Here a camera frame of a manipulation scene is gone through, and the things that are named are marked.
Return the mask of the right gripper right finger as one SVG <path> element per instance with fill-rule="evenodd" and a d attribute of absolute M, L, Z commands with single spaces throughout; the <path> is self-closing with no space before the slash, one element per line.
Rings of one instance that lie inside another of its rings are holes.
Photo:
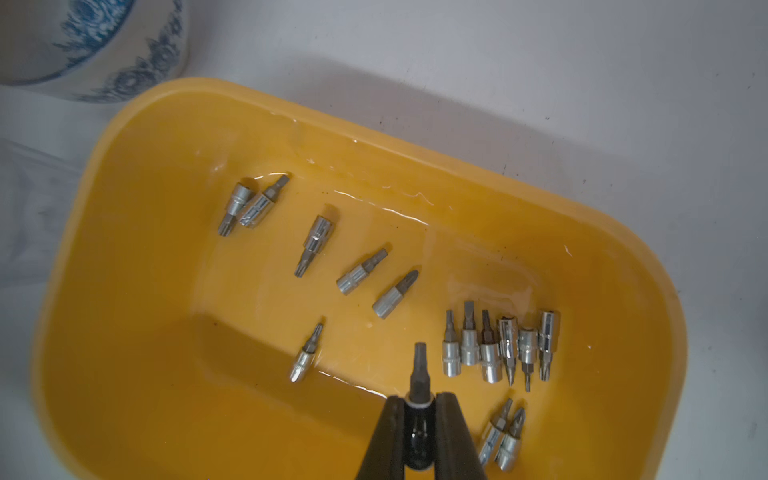
<path fill-rule="evenodd" d="M 435 399 L 434 469 L 436 480 L 487 478 L 458 399 L 449 392 Z"/>

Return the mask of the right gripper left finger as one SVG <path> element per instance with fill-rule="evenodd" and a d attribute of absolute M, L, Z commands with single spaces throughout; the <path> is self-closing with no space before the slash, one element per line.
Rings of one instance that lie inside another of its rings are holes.
<path fill-rule="evenodd" d="M 357 480 L 403 480 L 405 402 L 390 396 L 377 421 L 363 457 Z"/>

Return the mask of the silver bit cluster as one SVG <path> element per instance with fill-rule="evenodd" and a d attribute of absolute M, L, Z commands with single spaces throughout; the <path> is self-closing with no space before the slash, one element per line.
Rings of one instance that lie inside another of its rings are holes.
<path fill-rule="evenodd" d="M 334 224 L 328 218 L 318 215 L 304 241 L 303 252 L 294 272 L 297 278 L 301 278 L 315 257 L 322 251 L 328 239 L 330 238 Z"/>
<path fill-rule="evenodd" d="M 381 319 L 386 319 L 397 305 L 403 300 L 410 287 L 419 276 L 418 270 L 408 272 L 398 283 L 382 294 L 372 305 L 374 313 Z"/>

